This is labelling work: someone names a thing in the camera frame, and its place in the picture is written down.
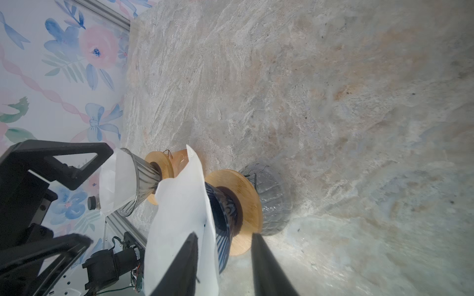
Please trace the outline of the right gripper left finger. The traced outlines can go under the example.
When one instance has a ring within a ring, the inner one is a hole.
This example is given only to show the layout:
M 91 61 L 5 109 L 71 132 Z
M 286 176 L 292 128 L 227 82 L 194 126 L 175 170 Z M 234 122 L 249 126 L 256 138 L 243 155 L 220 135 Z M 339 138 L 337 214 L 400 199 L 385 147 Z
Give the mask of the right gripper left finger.
M 152 296 L 193 296 L 198 268 L 198 237 L 191 233 L 183 243 Z

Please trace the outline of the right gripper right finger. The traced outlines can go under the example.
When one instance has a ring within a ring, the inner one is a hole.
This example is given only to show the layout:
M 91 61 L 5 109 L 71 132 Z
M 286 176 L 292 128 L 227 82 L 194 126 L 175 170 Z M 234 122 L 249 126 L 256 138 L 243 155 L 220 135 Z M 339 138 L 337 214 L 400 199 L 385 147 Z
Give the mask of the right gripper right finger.
M 252 235 L 251 259 L 256 296 L 298 296 L 263 236 Z

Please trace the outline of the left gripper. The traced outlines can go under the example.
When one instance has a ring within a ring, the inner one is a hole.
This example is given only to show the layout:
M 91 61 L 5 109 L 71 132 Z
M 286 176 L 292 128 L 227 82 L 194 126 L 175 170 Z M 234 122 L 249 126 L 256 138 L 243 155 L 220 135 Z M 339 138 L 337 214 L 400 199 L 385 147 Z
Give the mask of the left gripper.
M 94 154 L 80 168 L 57 156 Z M 62 143 L 29 139 L 1 156 L 1 296 L 46 296 L 92 244 L 81 234 L 53 238 L 42 226 L 57 181 L 76 190 L 113 154 L 106 143 Z

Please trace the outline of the blue glass dripper cone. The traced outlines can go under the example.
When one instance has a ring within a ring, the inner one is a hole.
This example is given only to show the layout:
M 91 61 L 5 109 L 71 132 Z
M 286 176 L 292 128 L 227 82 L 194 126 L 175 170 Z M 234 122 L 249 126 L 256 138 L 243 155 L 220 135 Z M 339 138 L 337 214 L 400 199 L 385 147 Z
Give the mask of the blue glass dripper cone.
M 227 266 L 233 237 L 236 236 L 238 209 L 226 189 L 214 187 L 207 182 L 205 182 L 205 188 L 216 229 L 218 271 L 222 273 Z

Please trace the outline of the grey glass dripper cone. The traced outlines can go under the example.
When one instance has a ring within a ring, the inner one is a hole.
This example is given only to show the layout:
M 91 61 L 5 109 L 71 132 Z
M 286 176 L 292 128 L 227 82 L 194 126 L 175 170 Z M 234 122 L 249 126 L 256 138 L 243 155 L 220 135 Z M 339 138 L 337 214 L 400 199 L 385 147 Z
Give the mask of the grey glass dripper cone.
M 153 183 L 158 180 L 158 172 L 144 159 L 127 148 L 121 148 L 117 156 L 120 168 L 116 173 L 119 185 L 117 197 L 126 197 L 123 205 L 117 210 L 122 217 L 129 217 L 153 191 Z

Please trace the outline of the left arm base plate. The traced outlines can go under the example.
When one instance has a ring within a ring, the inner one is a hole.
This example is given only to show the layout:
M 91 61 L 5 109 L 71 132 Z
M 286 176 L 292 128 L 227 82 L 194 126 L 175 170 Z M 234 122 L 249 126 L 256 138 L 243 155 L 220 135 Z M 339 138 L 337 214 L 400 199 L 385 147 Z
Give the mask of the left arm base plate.
M 85 284 L 88 282 L 86 269 L 82 268 L 85 260 L 74 263 L 63 277 L 49 292 L 49 296 L 84 296 L 88 291 Z M 130 274 L 121 277 L 112 286 L 106 287 L 98 292 L 99 296 L 143 296 L 144 292 L 137 292 L 132 287 Z

